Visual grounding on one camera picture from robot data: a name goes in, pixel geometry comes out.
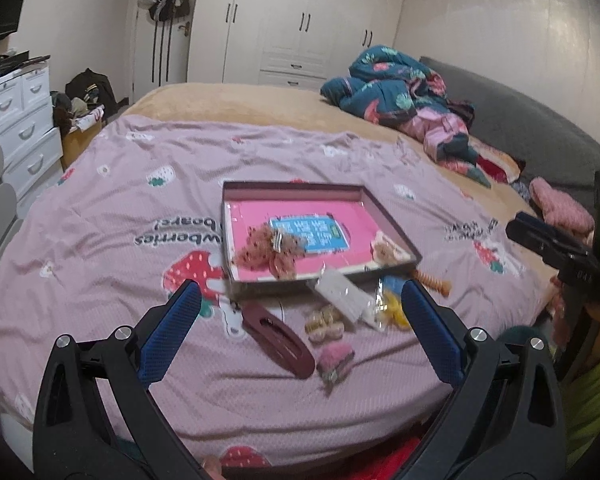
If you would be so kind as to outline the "dark shallow tray box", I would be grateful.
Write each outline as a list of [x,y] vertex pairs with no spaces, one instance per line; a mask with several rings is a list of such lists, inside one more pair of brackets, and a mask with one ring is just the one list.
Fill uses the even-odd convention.
[[[378,198],[363,185],[226,181],[222,220],[228,296],[235,300],[300,294],[328,266],[355,284],[405,274],[422,256]],[[265,263],[237,262],[249,231],[267,226],[298,238],[304,254],[293,274],[276,278]]]

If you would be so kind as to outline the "white drawer cabinet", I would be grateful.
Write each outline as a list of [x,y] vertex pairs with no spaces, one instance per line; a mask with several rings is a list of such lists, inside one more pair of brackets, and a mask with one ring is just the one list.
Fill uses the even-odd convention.
[[49,60],[30,58],[7,74],[0,71],[2,180],[18,198],[60,168],[62,144],[53,121]]

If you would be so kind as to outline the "pink pompom hair clip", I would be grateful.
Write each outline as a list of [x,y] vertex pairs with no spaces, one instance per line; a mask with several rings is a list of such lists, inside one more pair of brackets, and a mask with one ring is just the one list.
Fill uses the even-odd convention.
[[344,341],[325,346],[316,366],[324,384],[329,387],[339,384],[349,374],[354,357],[353,348]]

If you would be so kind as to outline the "white packet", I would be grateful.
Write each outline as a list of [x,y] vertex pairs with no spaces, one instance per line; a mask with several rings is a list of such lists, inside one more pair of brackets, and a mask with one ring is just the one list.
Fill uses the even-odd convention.
[[351,324],[362,322],[376,328],[375,298],[353,284],[336,269],[324,266],[312,285],[314,292],[335,307]]

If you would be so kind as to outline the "cream white hair claw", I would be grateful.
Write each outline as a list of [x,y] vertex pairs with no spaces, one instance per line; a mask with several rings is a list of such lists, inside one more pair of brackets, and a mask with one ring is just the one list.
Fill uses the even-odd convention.
[[377,231],[374,239],[370,243],[372,258],[381,268],[387,266],[398,266],[403,263],[413,261],[413,256],[401,246],[396,244],[388,235],[382,231]]

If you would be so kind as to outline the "maroon large hair clip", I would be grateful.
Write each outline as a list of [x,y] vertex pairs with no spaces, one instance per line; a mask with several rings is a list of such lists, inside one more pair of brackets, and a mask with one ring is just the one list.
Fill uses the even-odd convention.
[[309,379],[316,364],[300,337],[277,316],[256,302],[242,306],[242,326],[262,350],[295,378]]

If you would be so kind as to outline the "white built-in wardrobe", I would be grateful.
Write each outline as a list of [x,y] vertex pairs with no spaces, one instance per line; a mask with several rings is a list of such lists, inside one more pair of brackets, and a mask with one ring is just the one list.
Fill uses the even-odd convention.
[[396,38],[404,0],[192,0],[157,23],[133,0],[133,100],[167,84],[267,84],[316,91]]

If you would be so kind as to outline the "pink book in tray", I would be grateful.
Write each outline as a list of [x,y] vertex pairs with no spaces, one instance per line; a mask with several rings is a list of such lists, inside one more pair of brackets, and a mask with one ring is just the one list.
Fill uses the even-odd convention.
[[306,256],[296,263],[295,280],[312,278],[324,266],[342,273],[381,269],[370,250],[377,231],[398,244],[398,239],[381,224],[385,217],[362,200],[230,200],[225,212],[230,274],[245,283],[276,281],[269,270],[250,271],[233,263],[234,255],[245,245],[250,226],[267,223],[304,239]]

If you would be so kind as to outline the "teal floral crumpled quilt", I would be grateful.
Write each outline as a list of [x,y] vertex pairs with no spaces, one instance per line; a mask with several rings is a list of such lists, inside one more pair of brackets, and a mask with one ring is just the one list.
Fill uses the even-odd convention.
[[320,95],[343,112],[409,136],[437,165],[490,188],[469,141],[474,107],[451,100],[442,77],[427,65],[373,46],[354,60],[348,76],[326,81]]

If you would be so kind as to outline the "pink fluffy cloth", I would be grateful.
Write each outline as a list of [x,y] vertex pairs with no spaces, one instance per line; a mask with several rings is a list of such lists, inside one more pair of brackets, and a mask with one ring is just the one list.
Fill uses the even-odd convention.
[[534,178],[529,184],[529,192],[532,202],[550,226],[580,237],[586,237],[594,231],[592,214],[569,194],[553,188],[547,180]]

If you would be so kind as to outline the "purple strawberry print blanket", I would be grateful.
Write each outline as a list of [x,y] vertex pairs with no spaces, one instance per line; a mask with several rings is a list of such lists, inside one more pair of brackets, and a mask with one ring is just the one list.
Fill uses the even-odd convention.
[[238,465],[326,463],[420,422],[448,395],[407,330],[350,333],[353,367],[327,390],[275,363],[242,329],[223,266],[228,181],[362,185],[452,284],[448,304],[492,336],[533,323],[548,281],[476,200],[403,140],[350,132],[126,116],[31,206],[0,261],[0,415],[31,426],[56,338],[100,339],[200,285],[201,316],[151,389],[194,455]]

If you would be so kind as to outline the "black bag on floor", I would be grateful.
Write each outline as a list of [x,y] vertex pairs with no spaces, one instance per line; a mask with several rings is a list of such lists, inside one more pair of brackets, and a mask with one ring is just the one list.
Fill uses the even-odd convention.
[[59,127],[70,119],[82,118],[99,107],[108,119],[119,111],[118,100],[107,76],[89,68],[74,76],[65,85],[65,91],[50,92],[54,125]]

